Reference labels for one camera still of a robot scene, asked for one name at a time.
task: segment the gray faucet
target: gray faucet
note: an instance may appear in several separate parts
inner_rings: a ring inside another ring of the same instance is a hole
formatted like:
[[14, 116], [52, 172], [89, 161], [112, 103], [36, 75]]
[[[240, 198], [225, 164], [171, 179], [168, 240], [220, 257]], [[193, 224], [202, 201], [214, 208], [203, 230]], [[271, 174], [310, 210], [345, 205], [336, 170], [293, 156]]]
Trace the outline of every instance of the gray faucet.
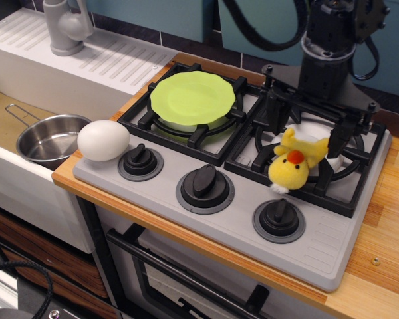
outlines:
[[84, 46], [83, 40], [93, 34], [86, 0], [77, 0], [81, 13], [71, 13], [68, 0], [44, 0], [47, 29], [52, 52], [59, 56], [73, 55]]

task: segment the egg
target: egg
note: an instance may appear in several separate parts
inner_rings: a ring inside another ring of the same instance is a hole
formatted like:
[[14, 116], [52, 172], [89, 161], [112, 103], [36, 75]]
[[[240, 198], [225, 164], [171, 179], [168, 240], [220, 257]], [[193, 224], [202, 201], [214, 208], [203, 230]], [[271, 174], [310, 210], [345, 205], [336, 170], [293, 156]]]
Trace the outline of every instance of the egg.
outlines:
[[122, 124], [110, 120], [87, 124], [77, 138], [81, 153], [92, 161], [113, 160], [126, 150], [129, 142], [129, 131]]

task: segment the stuffed chick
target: stuffed chick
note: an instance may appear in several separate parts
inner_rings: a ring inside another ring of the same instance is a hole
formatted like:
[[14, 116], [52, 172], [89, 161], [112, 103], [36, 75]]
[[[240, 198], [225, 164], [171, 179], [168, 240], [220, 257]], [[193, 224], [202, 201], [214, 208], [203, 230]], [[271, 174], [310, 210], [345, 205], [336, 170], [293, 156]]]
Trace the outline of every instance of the stuffed chick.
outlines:
[[316, 142], [298, 140], [293, 128], [287, 128], [281, 144], [273, 150], [278, 156], [269, 166], [271, 189], [288, 193], [306, 184], [310, 169], [314, 168], [328, 153], [328, 138]]

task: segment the black burner grate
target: black burner grate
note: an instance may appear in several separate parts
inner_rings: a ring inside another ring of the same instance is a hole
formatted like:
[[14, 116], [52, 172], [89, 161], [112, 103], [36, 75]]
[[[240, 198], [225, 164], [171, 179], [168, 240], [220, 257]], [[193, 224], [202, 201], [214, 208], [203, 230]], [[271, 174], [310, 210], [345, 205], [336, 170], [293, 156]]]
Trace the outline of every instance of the black burner grate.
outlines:
[[[301, 121], [301, 112], [294, 110], [291, 117], [294, 122], [299, 123]], [[263, 185], [270, 185], [271, 181], [269, 180], [267, 171], [272, 163], [272, 158], [275, 157], [273, 149], [279, 143], [266, 146], [262, 145], [262, 133], [269, 130], [266, 118], [264, 107], [258, 108], [249, 121], [244, 134], [240, 137], [233, 151], [228, 156], [228, 159], [225, 161], [225, 169]], [[376, 138], [369, 152], [364, 150], [362, 136], [355, 137], [353, 144], [356, 147], [346, 147], [342, 152], [343, 156], [352, 161], [350, 165], [342, 171], [335, 173], [328, 161], [323, 160], [319, 164], [319, 176], [308, 178], [305, 186], [296, 191], [290, 191], [289, 195], [334, 211], [343, 216], [352, 217], [385, 129], [384, 125], [374, 123], [369, 134], [375, 134]], [[249, 165], [239, 161], [239, 157], [251, 139], [254, 139], [257, 157], [253, 159], [251, 165]], [[359, 173], [360, 177], [350, 201], [341, 201], [327, 195], [327, 190], [331, 183], [340, 181], [353, 172]]]
[[[249, 114], [243, 110], [243, 96], [251, 94], [258, 96], [260, 88], [247, 83], [247, 79], [239, 77], [237, 80], [222, 77], [232, 84], [236, 101], [230, 112], [225, 116], [227, 120], [216, 128], [210, 128], [208, 124], [198, 125], [193, 132], [177, 130], [160, 120], [159, 115], [155, 113], [150, 105], [150, 94], [156, 88], [158, 83], [174, 74], [180, 72], [201, 71], [200, 64], [186, 66], [176, 63], [157, 83], [151, 83], [145, 93], [126, 113], [124, 113], [118, 122], [127, 127], [128, 131], [135, 136], [139, 136], [151, 142], [166, 146], [177, 152], [197, 158], [206, 163], [220, 166], [231, 147], [236, 142], [236, 137], [243, 130], [243, 124], [246, 123]], [[209, 152], [202, 148], [202, 143], [207, 138], [213, 138], [222, 132], [231, 132], [223, 147], [217, 153]]]

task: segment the black cable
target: black cable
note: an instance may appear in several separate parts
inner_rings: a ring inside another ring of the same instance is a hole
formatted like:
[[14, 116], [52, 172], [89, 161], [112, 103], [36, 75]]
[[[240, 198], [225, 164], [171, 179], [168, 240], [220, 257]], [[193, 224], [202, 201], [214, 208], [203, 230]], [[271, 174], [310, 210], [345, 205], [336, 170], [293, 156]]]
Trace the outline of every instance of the black cable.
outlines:
[[30, 261], [7, 261], [6, 263], [0, 264], [0, 270], [3, 269], [8, 269], [8, 268], [17, 268], [17, 267], [25, 267], [25, 268], [31, 268], [34, 270], [37, 270], [41, 272], [41, 274], [46, 278], [47, 284], [48, 284], [48, 289], [47, 289], [47, 294], [45, 301], [41, 305], [40, 309], [37, 311], [37, 313], [33, 316], [33, 319], [41, 319], [41, 316], [46, 312], [47, 307], [49, 306], [51, 300], [52, 300], [52, 295], [53, 295], [53, 283], [52, 283], [52, 278], [50, 277], [49, 273], [45, 268], [42, 266], [32, 263]]
[[352, 58], [350, 58], [348, 62], [350, 74], [359, 81], [366, 81], [372, 78], [375, 74], [377, 74], [378, 68], [380, 66], [380, 54], [378, 53], [378, 49], [375, 46], [374, 41], [372, 41], [371, 36], [365, 39], [365, 44], [370, 49], [372, 57], [374, 58], [375, 61], [375, 67], [372, 69], [372, 71], [365, 75], [357, 75], [354, 73], [353, 69], [353, 56]]
[[233, 20], [245, 38], [255, 46], [265, 51], [280, 51], [287, 49], [300, 41], [307, 27], [307, 6], [304, 0], [294, 0], [297, 13], [297, 31], [294, 37], [284, 43], [274, 43], [263, 38], [253, 26], [249, 24], [235, 0], [223, 0]]

